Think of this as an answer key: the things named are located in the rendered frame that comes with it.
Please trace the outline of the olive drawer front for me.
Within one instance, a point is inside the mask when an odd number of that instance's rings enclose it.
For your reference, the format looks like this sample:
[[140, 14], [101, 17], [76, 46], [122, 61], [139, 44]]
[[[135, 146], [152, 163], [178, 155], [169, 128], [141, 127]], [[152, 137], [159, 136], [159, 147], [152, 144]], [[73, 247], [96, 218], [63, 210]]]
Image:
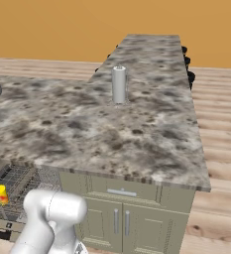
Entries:
[[154, 202], [160, 202], [160, 195], [162, 193], [162, 188], [155, 185], [101, 177], [89, 177], [88, 184], [91, 192], [132, 197]]

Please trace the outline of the yellow cup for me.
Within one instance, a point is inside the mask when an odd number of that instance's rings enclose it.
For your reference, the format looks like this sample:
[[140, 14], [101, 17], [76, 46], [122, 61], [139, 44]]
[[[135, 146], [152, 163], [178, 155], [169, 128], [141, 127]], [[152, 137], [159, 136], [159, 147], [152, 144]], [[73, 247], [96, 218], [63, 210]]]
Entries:
[[9, 197], [6, 192], [6, 187], [4, 185], [0, 185], [0, 204], [5, 205], [9, 202]]

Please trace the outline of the olive cupboard door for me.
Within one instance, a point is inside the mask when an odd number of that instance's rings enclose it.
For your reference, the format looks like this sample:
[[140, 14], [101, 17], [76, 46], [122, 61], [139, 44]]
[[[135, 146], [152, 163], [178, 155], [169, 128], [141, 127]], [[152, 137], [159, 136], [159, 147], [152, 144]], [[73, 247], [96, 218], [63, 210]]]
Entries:
[[[87, 213], [79, 224], [79, 238], [86, 247], [122, 252], [122, 203], [87, 197]], [[119, 210], [119, 233], [114, 234], [114, 209]]]
[[[130, 211], [130, 232], [125, 236], [125, 211]], [[187, 213], [123, 205], [123, 254], [179, 254], [188, 221]]]

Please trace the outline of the white paper towel roll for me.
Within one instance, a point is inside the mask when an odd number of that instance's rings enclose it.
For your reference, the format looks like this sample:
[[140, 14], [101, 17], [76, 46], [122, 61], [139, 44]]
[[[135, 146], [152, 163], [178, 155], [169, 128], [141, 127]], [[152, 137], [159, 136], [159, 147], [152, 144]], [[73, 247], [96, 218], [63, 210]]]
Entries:
[[112, 68], [112, 98], [114, 103], [126, 100], [126, 69], [121, 65]]

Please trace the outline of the grey dishwasher rack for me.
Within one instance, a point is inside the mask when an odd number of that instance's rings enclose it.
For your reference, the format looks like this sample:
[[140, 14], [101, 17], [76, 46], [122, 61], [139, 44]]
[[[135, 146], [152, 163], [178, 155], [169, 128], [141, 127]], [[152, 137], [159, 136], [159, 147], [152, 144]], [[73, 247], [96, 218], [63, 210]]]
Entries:
[[61, 190], [57, 171], [25, 168], [7, 163], [0, 163], [0, 185], [6, 187], [9, 196], [8, 204], [0, 204], [0, 219], [22, 223], [27, 219], [23, 201], [30, 190]]

